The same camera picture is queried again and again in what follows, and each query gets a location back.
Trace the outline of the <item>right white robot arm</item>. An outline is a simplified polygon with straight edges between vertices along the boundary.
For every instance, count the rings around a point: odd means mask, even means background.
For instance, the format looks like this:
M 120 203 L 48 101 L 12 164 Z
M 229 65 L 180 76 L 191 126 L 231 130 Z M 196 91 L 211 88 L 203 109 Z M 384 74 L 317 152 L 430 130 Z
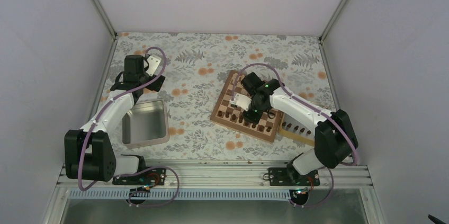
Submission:
M 349 155 L 353 155 L 352 165 L 356 165 L 358 141 L 345 111 L 332 112 L 313 105 L 287 89 L 280 80 L 265 82 L 255 73 L 244 76 L 241 84 L 248 95 L 233 92 L 231 101 L 243 109 L 246 122 L 259 123 L 264 112 L 276 109 L 311 131 L 314 148 L 287 163 L 286 176 L 292 185 L 302 184 L 313 171 L 343 164 Z

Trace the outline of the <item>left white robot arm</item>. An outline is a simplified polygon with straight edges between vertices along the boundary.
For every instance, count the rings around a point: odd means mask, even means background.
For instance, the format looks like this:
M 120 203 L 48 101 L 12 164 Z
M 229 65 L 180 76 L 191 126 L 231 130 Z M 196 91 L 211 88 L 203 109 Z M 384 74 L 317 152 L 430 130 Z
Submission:
M 64 137 L 65 171 L 69 179 L 105 181 L 126 175 L 133 184 L 147 178 L 143 158 L 114 152 L 109 134 L 124 115 L 135 106 L 145 89 L 160 90 L 165 77 L 165 62 L 157 56 L 128 55 L 124 69 L 115 78 L 107 101 L 80 129 L 69 130 Z

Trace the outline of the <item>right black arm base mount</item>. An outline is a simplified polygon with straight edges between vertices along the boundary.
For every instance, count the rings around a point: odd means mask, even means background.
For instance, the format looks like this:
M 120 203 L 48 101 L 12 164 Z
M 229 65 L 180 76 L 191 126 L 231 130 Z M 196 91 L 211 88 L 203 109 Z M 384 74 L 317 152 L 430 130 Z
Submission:
M 289 190 L 290 202 L 294 206 L 304 205 L 309 199 L 310 192 L 320 185 L 318 171 L 307 175 L 299 174 L 294 168 L 271 167 L 262 175 L 270 186 L 294 186 Z

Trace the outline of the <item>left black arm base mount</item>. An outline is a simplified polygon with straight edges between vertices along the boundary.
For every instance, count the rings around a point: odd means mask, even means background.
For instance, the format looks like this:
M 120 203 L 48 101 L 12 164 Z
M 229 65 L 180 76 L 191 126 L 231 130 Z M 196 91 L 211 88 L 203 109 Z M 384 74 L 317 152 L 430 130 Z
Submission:
M 149 197 L 149 192 L 153 187 L 164 185 L 165 178 L 165 168 L 152 168 L 149 171 L 136 176 L 115 177 L 112 180 L 112 184 L 132 186 L 132 188 L 129 190 L 129 194 L 132 194 L 136 191 L 139 191 L 139 193 L 133 195 L 130 202 L 133 204 L 142 204 L 146 200 L 139 198 Z

